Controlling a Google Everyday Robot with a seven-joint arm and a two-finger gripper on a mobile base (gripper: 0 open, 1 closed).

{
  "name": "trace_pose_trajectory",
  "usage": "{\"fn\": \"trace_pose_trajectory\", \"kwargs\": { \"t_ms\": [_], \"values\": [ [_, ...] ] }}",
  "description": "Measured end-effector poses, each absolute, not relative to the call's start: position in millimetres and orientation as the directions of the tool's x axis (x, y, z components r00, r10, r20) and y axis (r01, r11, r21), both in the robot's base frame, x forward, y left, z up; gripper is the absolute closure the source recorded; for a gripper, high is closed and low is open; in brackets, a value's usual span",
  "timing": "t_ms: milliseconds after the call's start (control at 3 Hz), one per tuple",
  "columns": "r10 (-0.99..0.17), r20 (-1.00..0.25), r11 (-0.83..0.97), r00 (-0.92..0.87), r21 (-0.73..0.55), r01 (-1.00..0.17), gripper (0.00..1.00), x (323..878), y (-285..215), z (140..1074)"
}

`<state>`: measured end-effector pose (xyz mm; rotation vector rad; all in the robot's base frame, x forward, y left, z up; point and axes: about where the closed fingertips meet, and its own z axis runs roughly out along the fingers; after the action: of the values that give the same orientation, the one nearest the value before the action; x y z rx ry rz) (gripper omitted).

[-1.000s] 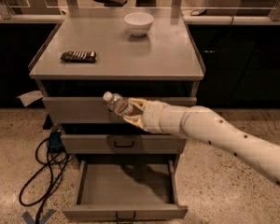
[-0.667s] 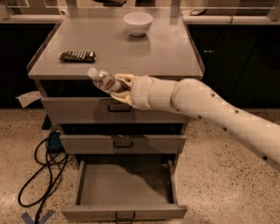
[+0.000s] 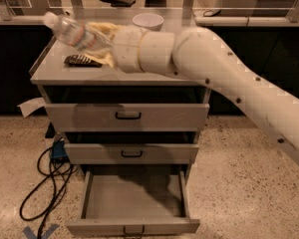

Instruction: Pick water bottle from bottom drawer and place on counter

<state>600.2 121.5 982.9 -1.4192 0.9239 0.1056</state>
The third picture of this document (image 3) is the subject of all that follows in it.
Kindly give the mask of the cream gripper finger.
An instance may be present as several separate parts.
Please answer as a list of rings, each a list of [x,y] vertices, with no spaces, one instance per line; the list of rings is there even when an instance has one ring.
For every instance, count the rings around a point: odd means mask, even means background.
[[[116,62],[114,60],[113,54],[110,49],[105,48],[101,50],[96,51],[87,51],[84,53],[84,55],[102,65],[108,65],[111,68],[114,68],[116,66]]]
[[[97,37],[112,41],[116,34],[123,28],[123,25],[116,25],[109,22],[89,22],[87,29]]]

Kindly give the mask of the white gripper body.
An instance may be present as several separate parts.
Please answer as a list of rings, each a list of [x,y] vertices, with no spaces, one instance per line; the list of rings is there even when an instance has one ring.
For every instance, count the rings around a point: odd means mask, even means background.
[[[149,30],[133,25],[124,26],[113,39],[112,54],[116,66],[125,73],[141,73],[140,49]]]

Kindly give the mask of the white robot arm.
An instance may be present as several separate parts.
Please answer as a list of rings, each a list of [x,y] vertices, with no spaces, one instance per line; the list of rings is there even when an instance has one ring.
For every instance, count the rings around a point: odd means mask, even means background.
[[[214,32],[192,27],[178,34],[112,23],[89,23],[107,64],[125,73],[158,74],[197,82],[232,101],[299,166],[299,99],[248,69]]]

